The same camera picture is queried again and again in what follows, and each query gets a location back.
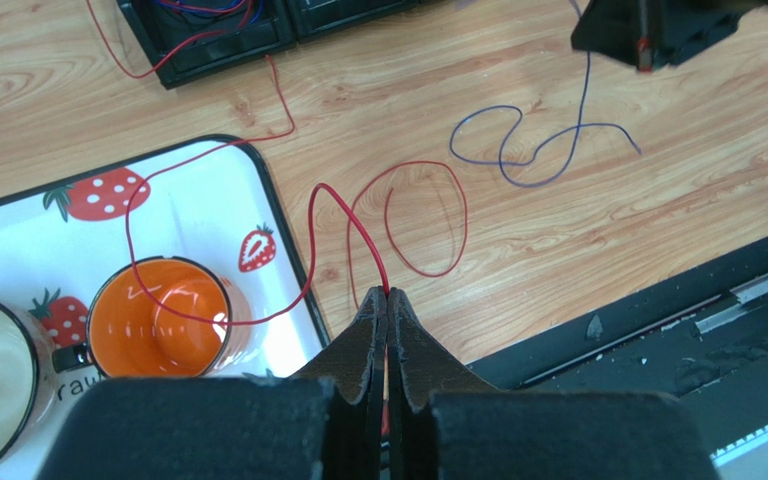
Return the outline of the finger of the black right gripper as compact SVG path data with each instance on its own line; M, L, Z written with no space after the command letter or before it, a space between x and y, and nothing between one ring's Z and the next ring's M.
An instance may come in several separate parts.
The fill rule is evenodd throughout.
M677 67L733 35L744 15L720 1L593 0L571 47L653 72Z

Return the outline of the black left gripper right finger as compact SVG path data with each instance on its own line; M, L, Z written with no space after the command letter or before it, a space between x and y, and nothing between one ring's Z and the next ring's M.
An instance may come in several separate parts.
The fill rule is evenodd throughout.
M517 393L492 386L387 297L395 479L714 479L679 402L647 392Z

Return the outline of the black compartment organizer box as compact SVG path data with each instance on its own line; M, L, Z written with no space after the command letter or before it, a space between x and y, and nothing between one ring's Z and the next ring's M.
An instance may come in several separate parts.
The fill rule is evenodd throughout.
M413 9L418 0L120 1L171 90L265 55Z

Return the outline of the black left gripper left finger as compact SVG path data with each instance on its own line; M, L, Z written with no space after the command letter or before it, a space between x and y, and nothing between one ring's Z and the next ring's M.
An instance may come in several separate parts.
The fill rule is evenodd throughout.
M108 379L68 415L42 479L375 479L386 291L279 377Z

